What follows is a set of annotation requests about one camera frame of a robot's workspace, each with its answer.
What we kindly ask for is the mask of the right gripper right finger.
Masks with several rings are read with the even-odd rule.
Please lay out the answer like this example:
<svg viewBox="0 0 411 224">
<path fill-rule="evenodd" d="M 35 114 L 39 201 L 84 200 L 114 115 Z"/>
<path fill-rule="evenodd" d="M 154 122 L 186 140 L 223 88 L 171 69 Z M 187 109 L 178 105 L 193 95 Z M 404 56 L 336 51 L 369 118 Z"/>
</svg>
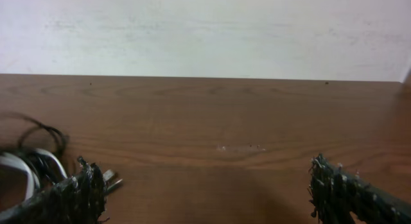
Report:
<svg viewBox="0 0 411 224">
<path fill-rule="evenodd" d="M 311 159 L 308 192 L 320 223 L 410 224 L 410 204 L 330 164 L 323 154 Z"/>
</svg>

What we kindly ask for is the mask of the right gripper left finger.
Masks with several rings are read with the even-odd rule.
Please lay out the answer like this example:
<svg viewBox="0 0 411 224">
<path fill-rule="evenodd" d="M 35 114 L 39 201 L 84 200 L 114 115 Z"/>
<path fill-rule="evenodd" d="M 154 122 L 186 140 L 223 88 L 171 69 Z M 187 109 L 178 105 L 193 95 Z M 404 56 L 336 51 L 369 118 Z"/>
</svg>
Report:
<svg viewBox="0 0 411 224">
<path fill-rule="evenodd" d="M 81 172 L 1 212 L 2 224 L 103 223 L 106 182 L 95 163 L 78 157 Z"/>
</svg>

